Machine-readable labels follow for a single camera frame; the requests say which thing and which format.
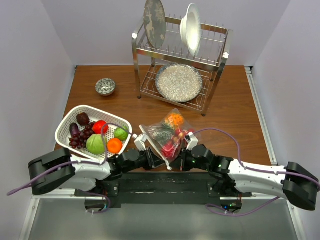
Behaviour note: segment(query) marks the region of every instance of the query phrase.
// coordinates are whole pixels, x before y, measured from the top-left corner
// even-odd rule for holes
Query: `wire rack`
[[[143,19],[132,34],[132,52],[135,70],[137,97],[147,95],[177,106],[193,109],[206,115],[211,99],[229,57],[232,30],[218,26],[201,24],[200,48],[197,55],[191,55],[188,47],[181,41],[180,19],[166,17],[166,34],[162,46],[152,47],[144,30]],[[150,68],[141,84],[138,55],[151,57]],[[166,63],[179,63],[193,66],[202,76],[203,86],[199,95],[185,103],[172,102],[162,97],[156,89],[155,79],[160,67]]]

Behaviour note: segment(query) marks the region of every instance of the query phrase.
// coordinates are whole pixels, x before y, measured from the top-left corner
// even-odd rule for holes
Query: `plastic basket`
[[[90,122],[97,122],[99,120],[106,121],[107,123],[110,124],[117,124],[119,126],[126,126],[129,129],[129,132],[132,133],[132,126],[131,124],[118,116],[115,116],[113,114],[110,114],[105,111],[101,111],[97,108],[87,106],[87,105],[80,105],[76,106],[74,109],[72,109],[62,120],[60,125],[58,126],[57,130],[55,131],[55,141],[62,147],[70,149],[70,151],[77,153],[83,157],[86,157],[88,159],[93,159],[93,160],[100,160],[103,161],[106,158],[106,154],[92,154],[90,153],[86,148],[82,149],[73,149],[72,147],[69,146],[69,138],[71,138],[70,134],[70,124],[72,123],[77,123],[77,115],[80,113],[86,113],[89,118]],[[84,126],[79,126],[79,130],[82,131],[85,127]],[[117,127],[113,125],[108,126],[108,131],[106,132],[105,136],[107,140],[109,141],[110,139],[114,138],[114,131]],[[128,138],[126,139],[125,142],[122,142],[123,146],[121,151],[118,154],[121,154],[127,147],[129,141],[130,141],[131,135],[129,134]],[[108,152],[108,158],[112,157],[114,154]]]

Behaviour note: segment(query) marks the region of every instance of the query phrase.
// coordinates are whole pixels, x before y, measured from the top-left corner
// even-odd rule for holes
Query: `brown wooden surface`
[[[143,80],[148,66],[140,66]],[[99,79],[111,78],[115,81],[115,92],[110,96],[100,96],[95,91]],[[134,133],[141,133],[139,125],[160,122],[176,106],[142,96],[137,99],[133,66],[78,66],[75,72],[66,115],[78,105],[89,105],[119,116],[130,122]],[[214,127],[232,134],[240,143],[241,159],[244,162],[270,165],[264,136],[259,123],[254,100],[243,66],[227,66],[213,96],[205,117],[199,112],[177,107],[184,118],[196,130]],[[215,131],[201,133],[201,143],[214,154],[237,158],[235,143]],[[131,139],[128,148],[134,148]],[[165,171],[161,166],[158,171]]]

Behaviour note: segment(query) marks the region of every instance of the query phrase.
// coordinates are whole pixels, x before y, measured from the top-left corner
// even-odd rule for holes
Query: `small metal bowl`
[[[95,90],[101,96],[109,96],[114,93],[116,89],[116,83],[110,78],[100,79],[95,84]]]

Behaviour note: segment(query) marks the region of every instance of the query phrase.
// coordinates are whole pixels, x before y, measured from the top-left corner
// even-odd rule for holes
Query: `white wall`
[[[31,190],[6,194],[52,151],[74,68],[40,0],[2,1],[0,32],[0,239],[16,240]]]
[[[145,0],[41,1],[73,64],[133,64],[131,36]],[[191,2],[197,4],[203,23],[218,22],[234,30],[228,64],[253,66],[290,0],[162,0],[166,15],[177,18]]]
[[[320,2],[291,0],[253,68],[277,160],[320,177]],[[320,238],[320,204],[300,211],[309,240]]]

